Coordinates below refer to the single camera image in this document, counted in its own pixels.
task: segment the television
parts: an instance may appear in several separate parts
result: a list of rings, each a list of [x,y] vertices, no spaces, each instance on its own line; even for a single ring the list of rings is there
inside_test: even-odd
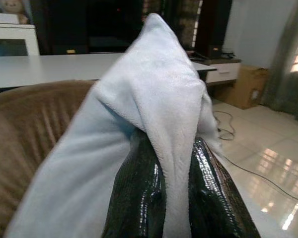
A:
[[[204,34],[225,36],[227,16],[230,7],[223,8],[217,4],[202,4],[213,0],[30,0],[33,22],[42,55],[59,54],[92,54],[124,52],[139,35],[145,18],[151,12],[160,14],[177,35],[179,42],[186,50],[196,50],[205,54],[200,42],[194,48],[194,39],[201,41]],[[221,8],[221,11],[209,8]],[[223,12],[216,17],[203,17],[199,21],[199,12]],[[221,27],[221,34],[214,31],[199,30],[197,23],[203,26]]]

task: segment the white cabinet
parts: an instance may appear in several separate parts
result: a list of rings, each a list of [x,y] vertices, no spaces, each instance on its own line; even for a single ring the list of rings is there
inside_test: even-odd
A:
[[[206,83],[237,79],[240,63],[219,63],[211,64],[210,66],[217,68],[217,71],[208,72]]]
[[[39,48],[34,25],[0,23],[0,40],[24,40],[29,56],[38,56]]]
[[[16,14],[0,13],[0,23],[19,24],[19,19]]]

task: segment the stuffed toy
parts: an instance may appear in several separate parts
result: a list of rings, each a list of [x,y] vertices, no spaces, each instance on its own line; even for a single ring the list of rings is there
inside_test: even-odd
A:
[[[25,16],[22,0],[1,0],[3,9],[7,13],[17,14],[20,24],[27,24],[29,19]]]

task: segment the white table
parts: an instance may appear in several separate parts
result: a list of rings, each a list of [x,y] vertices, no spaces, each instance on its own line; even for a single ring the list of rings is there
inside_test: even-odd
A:
[[[0,57],[0,88],[62,80],[100,79],[123,54]],[[201,72],[215,67],[193,63]]]
[[[40,55],[34,25],[0,23],[0,39],[25,40],[28,55]]]

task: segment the fleece blanket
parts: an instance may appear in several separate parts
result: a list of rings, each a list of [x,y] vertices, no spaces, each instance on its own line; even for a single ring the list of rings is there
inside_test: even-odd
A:
[[[146,132],[166,182],[165,238],[189,238],[194,138],[222,154],[211,99],[175,34],[151,14],[140,36],[92,87],[41,165],[6,237],[98,238],[130,135]]]

